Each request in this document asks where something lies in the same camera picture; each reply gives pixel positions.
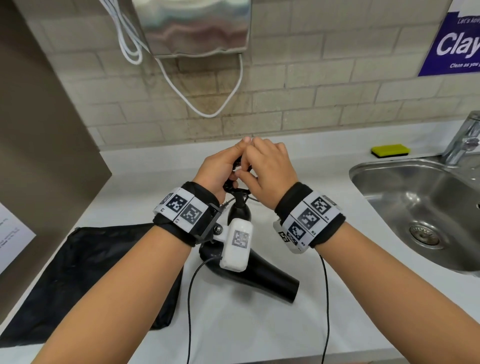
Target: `sink basin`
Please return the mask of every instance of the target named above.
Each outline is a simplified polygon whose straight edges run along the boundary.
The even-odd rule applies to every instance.
[[[475,178],[427,159],[360,164],[350,178],[408,247],[445,268],[480,277]]]

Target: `faucet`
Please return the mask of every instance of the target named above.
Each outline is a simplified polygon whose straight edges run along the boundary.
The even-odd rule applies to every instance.
[[[446,166],[458,165],[466,152],[474,151],[480,144],[480,111],[472,111],[456,133],[440,161]]]

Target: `forearm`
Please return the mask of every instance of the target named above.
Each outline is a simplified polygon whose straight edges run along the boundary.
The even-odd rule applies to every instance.
[[[480,363],[480,325],[348,224],[316,250],[412,364]]]
[[[190,251],[191,247],[154,226],[75,305],[34,363],[128,362]]]

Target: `stainless steel hand dryer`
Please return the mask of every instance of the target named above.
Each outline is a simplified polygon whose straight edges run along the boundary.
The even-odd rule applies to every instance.
[[[242,53],[248,47],[252,0],[132,0],[157,58]]]

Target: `yellow sponge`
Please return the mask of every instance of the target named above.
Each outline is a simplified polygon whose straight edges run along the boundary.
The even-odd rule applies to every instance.
[[[410,153],[410,149],[401,144],[394,144],[392,146],[374,146],[372,148],[372,154],[377,158],[390,158],[407,156]]]

